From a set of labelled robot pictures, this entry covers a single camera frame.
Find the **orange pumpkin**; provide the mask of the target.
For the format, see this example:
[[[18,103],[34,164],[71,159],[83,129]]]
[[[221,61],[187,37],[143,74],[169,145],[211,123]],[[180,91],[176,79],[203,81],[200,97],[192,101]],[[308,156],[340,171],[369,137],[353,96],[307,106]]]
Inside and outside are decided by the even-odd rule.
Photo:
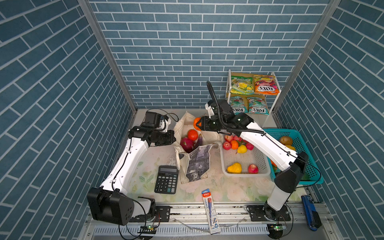
[[[201,118],[195,118],[194,119],[194,123],[193,123],[193,126],[194,128],[197,130],[197,131],[200,131],[201,130]]]

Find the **pink dragon fruit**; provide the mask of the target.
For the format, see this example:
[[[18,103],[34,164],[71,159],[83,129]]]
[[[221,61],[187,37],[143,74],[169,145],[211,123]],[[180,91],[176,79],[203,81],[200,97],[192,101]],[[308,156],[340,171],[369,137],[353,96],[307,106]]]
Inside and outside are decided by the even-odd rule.
[[[180,145],[186,153],[191,153],[194,150],[195,142],[185,137],[181,140]]]

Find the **purple eggplant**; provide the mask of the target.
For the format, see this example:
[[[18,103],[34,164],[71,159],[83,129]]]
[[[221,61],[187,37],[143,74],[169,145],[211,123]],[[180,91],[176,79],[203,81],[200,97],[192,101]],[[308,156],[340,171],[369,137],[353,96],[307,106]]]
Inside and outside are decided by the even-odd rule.
[[[197,148],[198,148],[199,146],[201,146],[202,144],[203,144],[203,136],[202,136],[202,134],[199,134],[194,149],[197,149]]]

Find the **red tomato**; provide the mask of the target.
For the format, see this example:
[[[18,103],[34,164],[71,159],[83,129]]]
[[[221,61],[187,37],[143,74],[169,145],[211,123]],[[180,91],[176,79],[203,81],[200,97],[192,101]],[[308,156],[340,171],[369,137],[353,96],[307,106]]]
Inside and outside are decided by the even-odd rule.
[[[199,133],[196,130],[189,130],[187,137],[191,141],[196,141],[199,138]]]

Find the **green yellow candy bag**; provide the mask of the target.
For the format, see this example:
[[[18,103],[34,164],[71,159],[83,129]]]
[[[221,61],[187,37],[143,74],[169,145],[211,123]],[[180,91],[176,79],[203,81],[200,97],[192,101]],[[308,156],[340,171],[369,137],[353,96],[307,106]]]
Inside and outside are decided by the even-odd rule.
[[[231,93],[237,95],[254,94],[253,77],[231,76]]]

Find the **beige canvas tote bag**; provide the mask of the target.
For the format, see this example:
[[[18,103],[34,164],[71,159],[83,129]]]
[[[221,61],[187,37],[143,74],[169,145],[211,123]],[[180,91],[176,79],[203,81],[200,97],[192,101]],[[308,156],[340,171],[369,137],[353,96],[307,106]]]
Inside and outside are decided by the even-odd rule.
[[[211,168],[212,148],[220,147],[224,138],[216,132],[198,131],[203,136],[203,144],[191,153],[186,153],[180,142],[187,137],[189,130],[194,130],[196,117],[186,112],[174,127],[176,141],[173,146],[176,151],[177,168],[181,173],[181,183],[187,184],[208,178]]]

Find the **orange Fox's candy bag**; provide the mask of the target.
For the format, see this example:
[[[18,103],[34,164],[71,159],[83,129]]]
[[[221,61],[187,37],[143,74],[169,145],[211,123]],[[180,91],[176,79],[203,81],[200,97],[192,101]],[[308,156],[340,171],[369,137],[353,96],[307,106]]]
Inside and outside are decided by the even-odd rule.
[[[280,90],[277,79],[273,75],[254,75],[255,93],[261,95],[277,95]]]

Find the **red apple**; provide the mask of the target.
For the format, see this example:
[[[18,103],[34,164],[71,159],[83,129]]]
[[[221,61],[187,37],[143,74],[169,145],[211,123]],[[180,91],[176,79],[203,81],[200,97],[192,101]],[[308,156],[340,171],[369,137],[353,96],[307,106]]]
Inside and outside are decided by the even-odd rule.
[[[248,167],[248,173],[249,174],[258,174],[259,173],[259,168],[255,164],[251,164]]]
[[[222,146],[223,146],[223,149],[226,151],[228,151],[232,148],[232,144],[230,142],[227,142],[227,141],[225,141]]]
[[[247,142],[246,143],[246,148],[247,148],[248,151],[252,151],[254,149],[254,146],[251,143]]]
[[[234,139],[233,135],[225,135],[225,141],[230,143],[233,139]]]

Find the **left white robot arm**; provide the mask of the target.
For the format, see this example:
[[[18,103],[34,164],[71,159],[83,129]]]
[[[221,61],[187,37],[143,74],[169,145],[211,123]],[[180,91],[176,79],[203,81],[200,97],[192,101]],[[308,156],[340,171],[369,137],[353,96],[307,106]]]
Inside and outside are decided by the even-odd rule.
[[[122,155],[98,188],[91,188],[87,200],[96,221],[125,226],[134,218],[153,217],[156,204],[151,198],[130,197],[128,184],[139,161],[151,144],[168,146],[176,141],[173,130],[133,127]]]

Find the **green Fox's candy bag right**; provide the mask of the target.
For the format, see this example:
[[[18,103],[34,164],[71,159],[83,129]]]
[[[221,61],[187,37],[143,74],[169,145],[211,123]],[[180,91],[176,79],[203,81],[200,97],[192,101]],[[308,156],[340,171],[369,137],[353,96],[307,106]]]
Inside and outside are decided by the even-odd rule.
[[[268,106],[264,98],[249,97],[247,98],[247,100],[249,105],[249,110],[248,110],[249,113],[261,114],[261,115],[269,114]]]

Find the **small orange tangerine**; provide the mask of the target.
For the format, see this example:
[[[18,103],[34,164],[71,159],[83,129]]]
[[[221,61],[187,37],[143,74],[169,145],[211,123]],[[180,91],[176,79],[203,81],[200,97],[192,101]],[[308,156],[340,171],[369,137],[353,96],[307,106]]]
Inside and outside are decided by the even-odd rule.
[[[239,142],[236,141],[236,140],[232,140],[232,141],[231,141],[231,148],[232,148],[233,150],[237,150],[237,149],[239,148]]]

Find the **yellow lemon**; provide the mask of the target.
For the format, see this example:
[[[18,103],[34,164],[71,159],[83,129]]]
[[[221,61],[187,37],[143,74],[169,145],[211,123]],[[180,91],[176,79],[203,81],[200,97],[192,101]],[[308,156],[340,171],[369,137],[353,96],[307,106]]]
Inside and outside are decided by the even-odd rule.
[[[240,145],[237,149],[238,154],[244,154],[248,151],[247,147],[245,145]]]

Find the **yellow pear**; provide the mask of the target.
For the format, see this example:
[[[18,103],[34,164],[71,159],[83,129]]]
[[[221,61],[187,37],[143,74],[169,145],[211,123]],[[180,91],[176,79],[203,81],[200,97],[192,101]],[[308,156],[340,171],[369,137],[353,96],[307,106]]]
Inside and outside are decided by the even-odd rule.
[[[242,166],[240,163],[234,163],[227,168],[229,174],[240,174],[242,172]]]

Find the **packaged pen blister pack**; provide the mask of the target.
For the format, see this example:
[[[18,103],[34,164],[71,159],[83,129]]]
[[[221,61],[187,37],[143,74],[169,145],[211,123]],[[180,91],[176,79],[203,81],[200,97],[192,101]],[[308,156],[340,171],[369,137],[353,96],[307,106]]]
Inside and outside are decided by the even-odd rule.
[[[206,215],[208,218],[210,234],[211,235],[218,234],[221,232],[221,228],[218,222],[218,216],[213,203],[211,191],[209,189],[203,190],[202,197],[203,197],[203,203],[206,210]]]

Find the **blue utility knife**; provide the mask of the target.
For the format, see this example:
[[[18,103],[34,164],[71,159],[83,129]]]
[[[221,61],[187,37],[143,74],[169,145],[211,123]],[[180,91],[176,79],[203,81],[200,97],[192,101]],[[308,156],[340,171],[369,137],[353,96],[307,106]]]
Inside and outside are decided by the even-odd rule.
[[[315,205],[310,196],[303,195],[301,196],[301,199],[305,211],[307,225],[310,230],[315,232],[322,226],[319,213],[316,211]]]

